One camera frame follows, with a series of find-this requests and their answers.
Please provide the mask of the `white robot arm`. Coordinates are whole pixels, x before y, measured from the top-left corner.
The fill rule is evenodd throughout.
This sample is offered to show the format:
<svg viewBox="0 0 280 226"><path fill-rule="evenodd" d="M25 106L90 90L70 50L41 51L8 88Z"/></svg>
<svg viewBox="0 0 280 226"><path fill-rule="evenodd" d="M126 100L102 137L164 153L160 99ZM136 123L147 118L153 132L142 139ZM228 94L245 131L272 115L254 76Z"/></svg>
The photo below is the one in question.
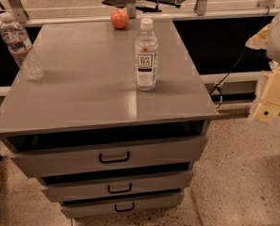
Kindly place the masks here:
<svg viewBox="0 0 280 226"><path fill-rule="evenodd" d="M271 71L263 73L255 90L255 100L249 118L259 123L271 123L280 114L280 12L245 43L251 49L266 51Z"/></svg>

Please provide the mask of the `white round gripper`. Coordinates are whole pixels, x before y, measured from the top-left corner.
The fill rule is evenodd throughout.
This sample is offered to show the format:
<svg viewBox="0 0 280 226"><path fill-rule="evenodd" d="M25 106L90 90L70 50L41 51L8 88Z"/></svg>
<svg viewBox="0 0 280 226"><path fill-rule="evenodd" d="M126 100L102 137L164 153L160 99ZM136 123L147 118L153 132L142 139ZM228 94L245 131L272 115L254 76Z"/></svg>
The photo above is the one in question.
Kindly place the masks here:
<svg viewBox="0 0 280 226"><path fill-rule="evenodd" d="M267 46L269 25L265 25L249 38L245 46L260 50ZM259 123L271 123L280 114L280 66L269 73L262 73L255 90L255 99L250 108L250 119Z"/></svg>

